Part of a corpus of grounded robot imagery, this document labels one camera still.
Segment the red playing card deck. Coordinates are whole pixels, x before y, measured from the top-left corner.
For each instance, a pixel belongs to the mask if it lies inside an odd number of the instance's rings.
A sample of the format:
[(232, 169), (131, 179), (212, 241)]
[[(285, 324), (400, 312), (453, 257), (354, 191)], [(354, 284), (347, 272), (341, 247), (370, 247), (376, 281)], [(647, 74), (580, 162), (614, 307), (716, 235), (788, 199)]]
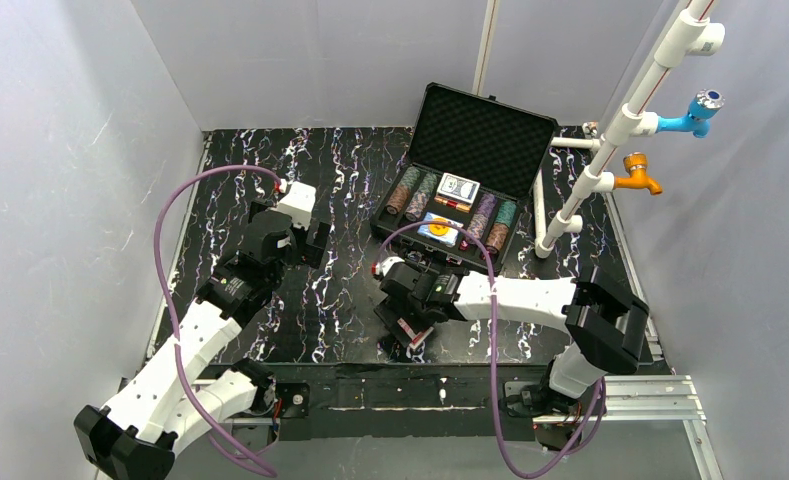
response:
[(400, 335), (398, 340), (406, 347), (417, 349), (429, 338), (434, 332), (432, 326), (429, 327), (412, 327), (405, 319), (400, 318), (395, 323)]

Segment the orange dealer button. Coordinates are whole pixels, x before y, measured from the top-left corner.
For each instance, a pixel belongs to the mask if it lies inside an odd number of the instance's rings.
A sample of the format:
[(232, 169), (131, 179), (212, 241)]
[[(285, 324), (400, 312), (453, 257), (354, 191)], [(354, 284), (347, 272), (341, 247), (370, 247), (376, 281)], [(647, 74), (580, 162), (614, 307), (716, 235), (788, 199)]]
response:
[(450, 223), (445, 219), (435, 219), (428, 225), (428, 231), (436, 237), (444, 237), (450, 231)]

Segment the blue playing card deck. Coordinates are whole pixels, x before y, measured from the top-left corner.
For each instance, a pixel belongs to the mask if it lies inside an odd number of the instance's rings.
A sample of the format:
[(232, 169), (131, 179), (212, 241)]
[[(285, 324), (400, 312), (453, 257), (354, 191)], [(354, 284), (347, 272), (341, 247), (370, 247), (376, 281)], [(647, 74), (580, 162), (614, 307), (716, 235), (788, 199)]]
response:
[(459, 203), (472, 204), (478, 194), (480, 183), (449, 172), (445, 172), (438, 184), (436, 194)]

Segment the dark green chip stack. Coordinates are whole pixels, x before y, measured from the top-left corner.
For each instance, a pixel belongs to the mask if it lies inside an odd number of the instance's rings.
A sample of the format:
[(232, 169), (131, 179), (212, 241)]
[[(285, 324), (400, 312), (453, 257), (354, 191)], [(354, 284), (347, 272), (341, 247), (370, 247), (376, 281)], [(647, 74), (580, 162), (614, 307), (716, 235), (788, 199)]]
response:
[(421, 171), (415, 166), (408, 167), (398, 183), (399, 187), (404, 188), (408, 192), (412, 192), (415, 188), (416, 182), (421, 178)]

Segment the black poker set case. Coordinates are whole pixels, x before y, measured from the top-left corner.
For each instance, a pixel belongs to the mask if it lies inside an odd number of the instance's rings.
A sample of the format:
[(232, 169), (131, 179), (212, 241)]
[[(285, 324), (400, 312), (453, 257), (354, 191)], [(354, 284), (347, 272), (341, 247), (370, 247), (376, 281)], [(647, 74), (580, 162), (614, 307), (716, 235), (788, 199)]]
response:
[[(407, 150), (404, 167), (418, 174), (409, 192), (416, 193), (429, 174), (442, 177), (450, 173), (475, 181), (480, 185), (479, 197), (492, 194), (498, 206), (514, 203), (508, 225), (508, 232), (513, 234), (558, 131), (558, 123), (551, 117), (430, 83)], [(373, 234), (379, 239), (389, 238), (405, 253), (418, 252), (432, 263), (447, 262), (487, 273), (484, 257), (476, 245), (460, 247), (465, 240), (462, 234), (443, 242), (411, 226), (433, 214), (467, 228), (474, 215), (472, 211), (464, 212), (452, 204), (436, 201), (437, 191), (432, 189), (419, 213), (407, 213), (411, 196), (399, 203), (397, 212), (391, 212), (390, 198), (403, 176), (402, 172), (397, 173), (372, 214), (369, 225)]]

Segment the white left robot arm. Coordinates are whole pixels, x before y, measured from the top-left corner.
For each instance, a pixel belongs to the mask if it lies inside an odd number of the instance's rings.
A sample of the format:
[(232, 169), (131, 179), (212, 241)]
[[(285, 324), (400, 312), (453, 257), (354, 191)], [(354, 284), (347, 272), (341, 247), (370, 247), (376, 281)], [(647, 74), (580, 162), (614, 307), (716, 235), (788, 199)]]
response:
[(164, 479), (177, 456), (211, 430), (188, 393), (209, 362), (272, 299), (287, 268), (321, 264), (329, 225), (311, 200), (258, 204), (242, 242), (224, 255), (181, 320), (142, 370), (74, 428), (85, 458), (112, 479)]

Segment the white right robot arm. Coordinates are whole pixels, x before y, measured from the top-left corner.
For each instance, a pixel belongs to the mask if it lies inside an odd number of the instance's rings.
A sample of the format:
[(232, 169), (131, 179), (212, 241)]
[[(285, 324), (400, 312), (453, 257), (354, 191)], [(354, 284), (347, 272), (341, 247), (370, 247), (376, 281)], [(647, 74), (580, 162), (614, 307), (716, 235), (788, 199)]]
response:
[(648, 306), (597, 267), (576, 277), (494, 277), (464, 268), (434, 271), (390, 257), (372, 267), (385, 293), (375, 308), (405, 347), (424, 343), (449, 320), (516, 321), (567, 334), (570, 345), (549, 363), (539, 384), (502, 406), (510, 414), (567, 414), (606, 375), (632, 375), (641, 363)]

